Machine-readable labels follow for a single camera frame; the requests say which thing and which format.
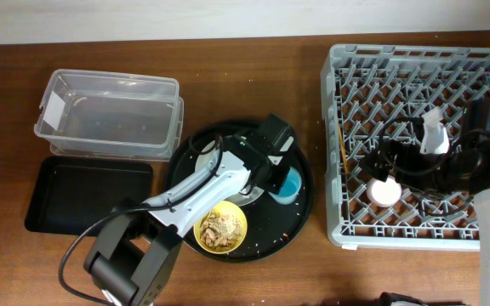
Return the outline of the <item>pink plastic cup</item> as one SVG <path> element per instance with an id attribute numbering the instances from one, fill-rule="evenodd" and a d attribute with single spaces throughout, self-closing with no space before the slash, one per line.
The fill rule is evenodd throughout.
<path id="1" fill-rule="evenodd" d="M 378 207 L 391 207 L 402 196 L 402 187 L 391 175 L 385 181 L 371 178 L 367 183 L 367 198 Z"/>

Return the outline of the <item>blue plastic cup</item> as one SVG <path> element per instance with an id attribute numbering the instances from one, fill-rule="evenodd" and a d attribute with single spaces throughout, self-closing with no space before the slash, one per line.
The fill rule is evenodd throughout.
<path id="1" fill-rule="evenodd" d="M 297 169 L 290 167 L 287 177 L 278 194 L 269 195 L 279 204 L 288 205 L 295 201 L 302 187 L 302 178 Z"/>

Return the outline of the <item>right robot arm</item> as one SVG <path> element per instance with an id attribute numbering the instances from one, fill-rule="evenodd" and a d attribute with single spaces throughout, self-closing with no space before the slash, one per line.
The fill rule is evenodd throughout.
<path id="1" fill-rule="evenodd" d="M 468 194 L 480 230 L 481 304 L 490 305 L 490 100 L 464 104 L 455 140 L 449 140 L 442 118 L 435 107 L 422 116 L 389 120 L 359 165 L 378 181 L 393 176 L 421 197 Z"/>

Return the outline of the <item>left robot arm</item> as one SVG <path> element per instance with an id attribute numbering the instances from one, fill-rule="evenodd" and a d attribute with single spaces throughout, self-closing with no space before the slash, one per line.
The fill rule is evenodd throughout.
<path id="1" fill-rule="evenodd" d="M 289 168 L 290 127 L 242 129 L 217 135 L 211 158 L 160 195 L 118 209 L 86 229 L 99 232 L 83 267 L 104 305 L 149 305 L 167 284 L 187 232 L 217 204 L 249 186 L 275 191 Z"/>

